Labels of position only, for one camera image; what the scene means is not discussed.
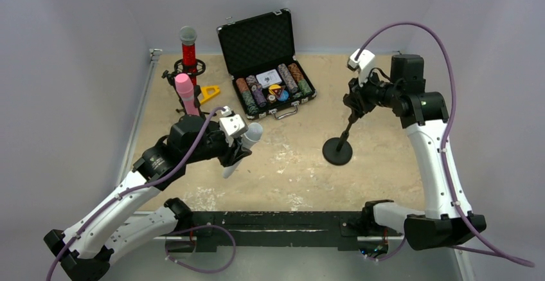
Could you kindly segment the black round-base stand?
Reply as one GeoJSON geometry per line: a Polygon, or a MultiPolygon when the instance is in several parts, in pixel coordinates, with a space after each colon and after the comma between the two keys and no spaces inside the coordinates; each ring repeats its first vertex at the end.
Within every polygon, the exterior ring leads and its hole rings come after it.
{"type": "Polygon", "coordinates": [[[205,118],[209,114],[209,112],[203,112],[201,110],[201,101],[199,100],[199,97],[202,94],[202,90],[200,85],[195,85],[193,87],[193,94],[194,94],[194,106],[198,110],[200,117],[205,118]]]}
{"type": "Polygon", "coordinates": [[[352,125],[358,120],[357,112],[352,110],[346,129],[341,133],[340,137],[330,138],[325,141],[322,147],[323,157],[330,164],[341,166],[347,164],[352,156],[353,149],[348,138],[352,125]]]}

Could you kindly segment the black tripod microphone stand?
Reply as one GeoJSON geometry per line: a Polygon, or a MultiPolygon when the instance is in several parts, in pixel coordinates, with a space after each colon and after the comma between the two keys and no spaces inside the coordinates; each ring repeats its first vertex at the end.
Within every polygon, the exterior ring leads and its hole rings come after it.
{"type": "Polygon", "coordinates": [[[167,82],[174,88],[180,109],[178,113],[189,114],[204,117],[207,112],[201,110],[201,105],[209,102],[220,94],[219,86],[200,86],[197,83],[197,77],[203,75],[206,70],[206,64],[196,60],[193,66],[185,66],[183,59],[175,62],[174,70],[166,70],[161,78],[167,79],[167,82]]]}

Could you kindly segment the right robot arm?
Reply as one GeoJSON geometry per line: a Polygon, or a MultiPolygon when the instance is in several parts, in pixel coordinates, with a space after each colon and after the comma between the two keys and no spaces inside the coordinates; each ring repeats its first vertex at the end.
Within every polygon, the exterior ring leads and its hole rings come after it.
{"type": "Polygon", "coordinates": [[[485,216],[473,212],[449,150],[444,97],[425,90],[423,58],[392,56],[388,82],[379,79],[370,51],[354,53],[347,67],[359,74],[349,81],[349,92],[343,98],[352,110],[349,121],[355,122],[376,107],[391,109],[411,142],[424,190],[424,211],[391,200],[367,202],[371,223],[402,233],[413,250],[458,246],[484,231],[485,216]]]}

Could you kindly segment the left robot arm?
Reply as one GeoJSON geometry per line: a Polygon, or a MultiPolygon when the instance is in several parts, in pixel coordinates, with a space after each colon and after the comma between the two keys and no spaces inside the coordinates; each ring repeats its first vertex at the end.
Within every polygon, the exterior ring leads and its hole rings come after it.
{"type": "Polygon", "coordinates": [[[130,217],[142,205],[182,177],[191,163],[218,159],[229,177],[251,154],[264,130],[228,113],[218,121],[185,115],[170,132],[144,151],[125,179],[96,208],[65,230],[51,230],[44,242],[71,280],[99,280],[123,256],[165,234],[198,233],[209,229],[198,222],[182,200],[172,198],[136,221],[130,217]]]}

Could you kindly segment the white microphone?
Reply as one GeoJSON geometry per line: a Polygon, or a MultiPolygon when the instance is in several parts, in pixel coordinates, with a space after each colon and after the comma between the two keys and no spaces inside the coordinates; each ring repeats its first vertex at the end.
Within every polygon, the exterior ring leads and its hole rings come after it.
{"type": "MultiPolygon", "coordinates": [[[[257,144],[262,137],[264,128],[257,122],[252,122],[248,126],[248,130],[241,136],[242,146],[248,150],[251,150],[252,146],[257,144]]],[[[222,177],[227,179],[237,169],[242,160],[237,161],[234,165],[226,167],[222,172],[222,177]]]]}

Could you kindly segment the pink microphone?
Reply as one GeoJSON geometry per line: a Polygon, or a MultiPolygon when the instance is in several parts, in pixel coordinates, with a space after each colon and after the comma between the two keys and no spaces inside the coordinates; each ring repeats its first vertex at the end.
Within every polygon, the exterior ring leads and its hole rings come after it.
{"type": "Polygon", "coordinates": [[[182,100],[186,114],[199,116],[194,106],[193,83],[186,73],[180,73],[174,78],[175,90],[182,100]]]}

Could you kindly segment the red glitter microphone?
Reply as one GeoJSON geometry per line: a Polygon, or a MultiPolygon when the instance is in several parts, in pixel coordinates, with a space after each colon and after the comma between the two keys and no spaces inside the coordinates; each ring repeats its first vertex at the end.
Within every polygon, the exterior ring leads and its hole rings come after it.
{"type": "Polygon", "coordinates": [[[197,72],[197,59],[195,54],[197,32],[190,26],[183,26],[179,31],[179,38],[182,43],[183,71],[189,75],[191,83],[195,86],[197,84],[195,76],[197,72]]]}

